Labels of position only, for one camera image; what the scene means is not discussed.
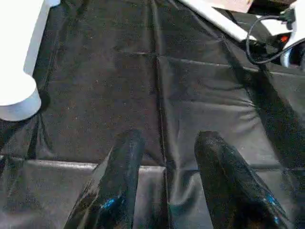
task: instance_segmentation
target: black cord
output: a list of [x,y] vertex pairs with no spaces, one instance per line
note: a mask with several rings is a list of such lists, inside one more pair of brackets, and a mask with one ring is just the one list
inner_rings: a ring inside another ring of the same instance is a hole
[[262,21],[262,20],[267,20],[267,19],[276,19],[276,20],[280,20],[280,21],[283,20],[281,16],[263,16],[263,17],[260,17],[259,19],[257,19],[257,20],[252,24],[252,26],[251,26],[251,28],[249,29],[249,32],[248,32],[248,34],[247,34],[247,38],[246,38],[246,54],[247,54],[247,57],[248,57],[249,61],[250,61],[252,64],[260,65],[260,64],[265,64],[265,63],[268,63],[268,62],[270,62],[270,61],[273,61],[273,60],[275,60],[276,58],[280,57],[280,56],[281,56],[282,54],[284,54],[285,52],[287,52],[289,49],[291,49],[291,48],[293,48],[293,47],[299,45],[300,43],[305,42],[305,38],[303,38],[303,39],[301,39],[301,40],[299,40],[299,41],[297,41],[297,42],[295,42],[295,43],[289,45],[287,48],[285,48],[285,49],[281,50],[280,52],[274,54],[272,57],[270,57],[270,58],[268,58],[268,59],[261,60],[261,61],[255,60],[255,59],[253,58],[253,56],[251,55],[251,52],[250,52],[250,34],[251,34],[251,32],[252,32],[254,26],[255,26],[258,22],[260,22],[260,21]]

